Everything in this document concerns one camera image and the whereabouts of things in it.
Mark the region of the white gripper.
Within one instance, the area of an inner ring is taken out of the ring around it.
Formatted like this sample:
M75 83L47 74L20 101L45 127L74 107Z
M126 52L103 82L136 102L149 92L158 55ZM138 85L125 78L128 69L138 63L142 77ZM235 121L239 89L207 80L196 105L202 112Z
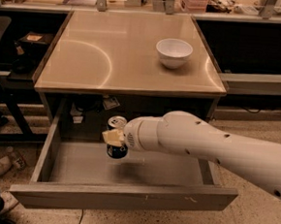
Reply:
M129 149L138 151L158 151L158 122L161 117L138 117L129 121L123 132L121 129L111 129L102 133L106 144L121 147L124 144Z

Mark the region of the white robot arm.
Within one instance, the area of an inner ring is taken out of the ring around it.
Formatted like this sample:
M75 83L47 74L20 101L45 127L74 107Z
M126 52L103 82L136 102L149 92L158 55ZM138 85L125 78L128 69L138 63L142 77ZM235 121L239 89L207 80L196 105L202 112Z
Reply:
M216 163L281 200L281 144L214 128L189 112L138 117L103 133L106 144Z

